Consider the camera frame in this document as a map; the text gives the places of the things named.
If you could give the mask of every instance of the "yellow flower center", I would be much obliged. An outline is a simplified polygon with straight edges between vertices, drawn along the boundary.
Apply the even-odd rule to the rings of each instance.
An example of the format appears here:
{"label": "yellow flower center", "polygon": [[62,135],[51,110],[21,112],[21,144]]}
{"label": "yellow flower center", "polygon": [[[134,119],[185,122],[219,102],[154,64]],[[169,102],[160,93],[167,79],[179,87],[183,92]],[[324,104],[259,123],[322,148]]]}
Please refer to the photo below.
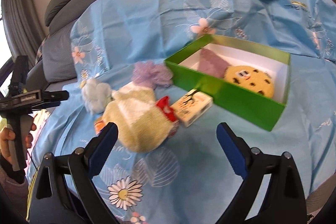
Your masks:
{"label": "yellow flower center", "polygon": [[118,193],[118,197],[122,200],[126,200],[127,199],[127,190],[126,189],[120,190],[119,193]]}

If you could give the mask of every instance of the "gray curtain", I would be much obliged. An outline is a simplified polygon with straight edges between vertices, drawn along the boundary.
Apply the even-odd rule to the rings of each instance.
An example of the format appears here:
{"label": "gray curtain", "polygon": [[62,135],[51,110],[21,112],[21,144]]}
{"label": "gray curtain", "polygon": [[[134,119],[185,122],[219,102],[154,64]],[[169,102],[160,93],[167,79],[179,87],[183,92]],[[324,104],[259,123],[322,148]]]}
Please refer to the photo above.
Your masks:
{"label": "gray curtain", "polygon": [[45,35],[32,0],[1,0],[3,24],[13,59],[28,55],[29,69]]}

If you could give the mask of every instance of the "person's arm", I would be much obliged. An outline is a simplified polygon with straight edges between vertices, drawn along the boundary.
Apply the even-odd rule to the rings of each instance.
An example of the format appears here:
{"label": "person's arm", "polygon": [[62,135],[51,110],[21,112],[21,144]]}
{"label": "person's arm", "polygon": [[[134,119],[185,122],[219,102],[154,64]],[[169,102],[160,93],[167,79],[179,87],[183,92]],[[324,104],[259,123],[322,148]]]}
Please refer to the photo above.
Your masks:
{"label": "person's arm", "polygon": [[[11,155],[8,148],[8,140],[14,140],[15,134],[8,128],[4,128],[0,133],[0,184],[7,194],[9,200],[17,211],[26,218],[27,199],[28,199],[28,182],[25,171],[13,171],[11,164]],[[30,148],[33,137],[29,134],[26,137],[26,146]]]}

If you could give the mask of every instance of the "silver bolt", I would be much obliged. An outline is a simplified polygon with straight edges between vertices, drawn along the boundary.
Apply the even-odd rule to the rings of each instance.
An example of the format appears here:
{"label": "silver bolt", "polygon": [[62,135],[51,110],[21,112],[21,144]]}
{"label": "silver bolt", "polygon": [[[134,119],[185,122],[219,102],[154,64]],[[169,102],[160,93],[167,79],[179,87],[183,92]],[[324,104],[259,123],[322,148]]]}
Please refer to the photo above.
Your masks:
{"label": "silver bolt", "polygon": [[48,159],[51,158],[51,156],[52,156],[52,154],[51,154],[50,152],[48,152],[48,153],[46,153],[46,154],[44,155],[44,158],[45,158],[46,160],[48,160]]}
{"label": "silver bolt", "polygon": [[285,158],[287,158],[287,159],[290,159],[290,158],[292,157],[291,153],[289,153],[289,152],[285,152],[283,155],[284,155]]}
{"label": "silver bolt", "polygon": [[84,152],[84,148],[83,147],[78,147],[78,148],[75,149],[75,154],[77,154],[77,155],[80,155],[83,152]]}
{"label": "silver bolt", "polygon": [[256,147],[252,147],[251,148],[251,152],[255,155],[258,155],[260,153],[260,149],[259,148],[256,148]]}

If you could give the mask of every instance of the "window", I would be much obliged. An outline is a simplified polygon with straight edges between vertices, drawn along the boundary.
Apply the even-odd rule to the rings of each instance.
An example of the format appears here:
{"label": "window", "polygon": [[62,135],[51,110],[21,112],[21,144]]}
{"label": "window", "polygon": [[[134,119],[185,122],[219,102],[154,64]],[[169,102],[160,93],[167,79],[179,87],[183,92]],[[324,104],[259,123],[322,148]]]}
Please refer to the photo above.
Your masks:
{"label": "window", "polygon": [[[6,35],[5,35],[5,29],[3,26],[2,21],[2,11],[1,11],[1,0],[0,0],[0,68],[7,62],[9,58],[11,58],[12,54],[9,50]],[[0,91],[4,96],[6,96],[8,92],[8,86],[11,83],[11,77],[12,74],[10,74],[5,82],[0,86]]]}

